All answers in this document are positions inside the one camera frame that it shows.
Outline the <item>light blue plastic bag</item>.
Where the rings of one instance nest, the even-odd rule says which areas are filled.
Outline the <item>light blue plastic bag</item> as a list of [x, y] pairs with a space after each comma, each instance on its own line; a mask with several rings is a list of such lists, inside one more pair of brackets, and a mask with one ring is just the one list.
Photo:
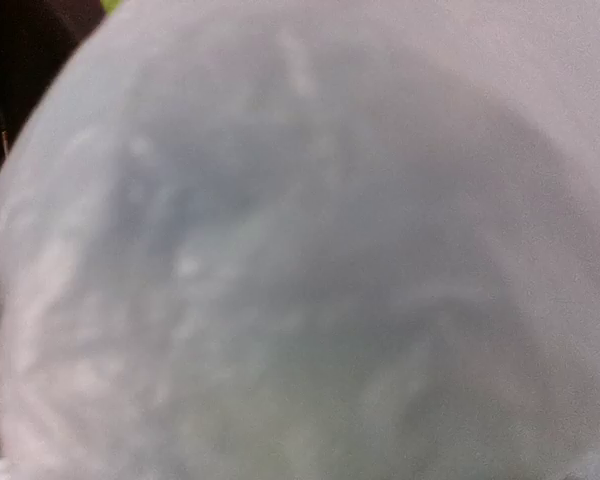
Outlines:
[[0, 171], [0, 479], [600, 479], [600, 1], [128, 1]]

